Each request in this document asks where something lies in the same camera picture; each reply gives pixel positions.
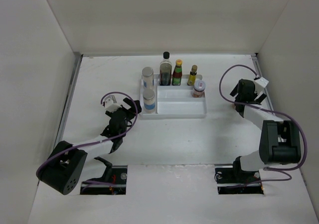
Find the spice jar silver lid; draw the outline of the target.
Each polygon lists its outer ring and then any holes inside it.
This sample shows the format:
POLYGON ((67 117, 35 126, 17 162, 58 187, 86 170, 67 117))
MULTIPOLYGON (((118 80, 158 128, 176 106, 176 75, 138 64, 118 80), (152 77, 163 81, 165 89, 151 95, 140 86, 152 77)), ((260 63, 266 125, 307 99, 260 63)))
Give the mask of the spice jar silver lid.
POLYGON ((142 78, 145 89, 154 88, 154 71, 151 67, 144 67, 142 69, 142 78))
POLYGON ((143 91, 143 104, 146 113, 155 113, 156 111, 156 94, 152 89, 143 91))

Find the small jar red label front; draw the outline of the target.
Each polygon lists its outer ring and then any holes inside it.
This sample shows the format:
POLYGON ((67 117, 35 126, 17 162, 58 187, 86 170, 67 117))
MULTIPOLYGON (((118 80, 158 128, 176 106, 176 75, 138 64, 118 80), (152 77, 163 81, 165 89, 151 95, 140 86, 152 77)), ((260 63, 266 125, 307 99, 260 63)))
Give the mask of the small jar red label front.
POLYGON ((192 96, 194 98, 200 98, 203 96, 206 88, 206 83, 203 80, 196 80, 192 90, 192 96))

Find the tall dark soy sauce bottle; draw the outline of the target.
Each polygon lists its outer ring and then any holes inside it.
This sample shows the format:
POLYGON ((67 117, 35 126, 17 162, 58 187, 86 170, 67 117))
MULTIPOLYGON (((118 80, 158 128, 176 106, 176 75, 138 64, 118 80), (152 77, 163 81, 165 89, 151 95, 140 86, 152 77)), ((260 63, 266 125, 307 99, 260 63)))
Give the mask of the tall dark soy sauce bottle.
POLYGON ((161 86, 170 86, 171 84, 172 64, 169 58, 170 58, 170 53, 165 51, 163 53, 163 60, 161 61, 160 67, 159 67, 161 86))

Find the red chili sauce bottle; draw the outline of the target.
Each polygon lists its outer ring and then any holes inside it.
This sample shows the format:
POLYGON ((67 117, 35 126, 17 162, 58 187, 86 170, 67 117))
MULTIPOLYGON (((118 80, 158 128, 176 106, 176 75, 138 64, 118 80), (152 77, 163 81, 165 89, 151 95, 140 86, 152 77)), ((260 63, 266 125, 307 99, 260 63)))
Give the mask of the red chili sauce bottle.
POLYGON ((182 78, 182 60, 178 59, 175 62, 175 68, 172 75, 172 82, 173 86, 180 86, 182 78))

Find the small yellow label bottle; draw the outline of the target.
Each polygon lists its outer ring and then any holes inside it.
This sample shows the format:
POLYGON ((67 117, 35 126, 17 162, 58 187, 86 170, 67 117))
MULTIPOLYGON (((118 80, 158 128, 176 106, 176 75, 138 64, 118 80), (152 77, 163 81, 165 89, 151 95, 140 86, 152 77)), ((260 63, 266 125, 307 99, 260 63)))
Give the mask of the small yellow label bottle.
POLYGON ((194 83, 195 83, 195 80, 196 80, 196 75, 197 75, 197 65, 193 65, 191 67, 191 71, 190 71, 190 74, 189 74, 189 78, 188 78, 188 81, 187 81, 187 84, 189 86, 193 86, 194 83))

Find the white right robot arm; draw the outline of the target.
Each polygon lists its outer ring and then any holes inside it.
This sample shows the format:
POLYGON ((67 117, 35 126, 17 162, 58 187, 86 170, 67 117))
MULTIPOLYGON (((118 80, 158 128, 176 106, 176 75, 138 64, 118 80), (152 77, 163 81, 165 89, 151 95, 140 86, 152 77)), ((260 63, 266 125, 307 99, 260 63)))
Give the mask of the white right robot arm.
POLYGON ((262 168, 274 164, 294 164, 301 159, 299 129, 291 120, 283 120, 263 111, 261 101, 266 98, 263 86, 256 80, 241 79, 230 93, 235 98, 235 110, 241 117, 261 130, 259 149, 239 156, 233 162, 232 178, 240 183, 249 180, 262 168))

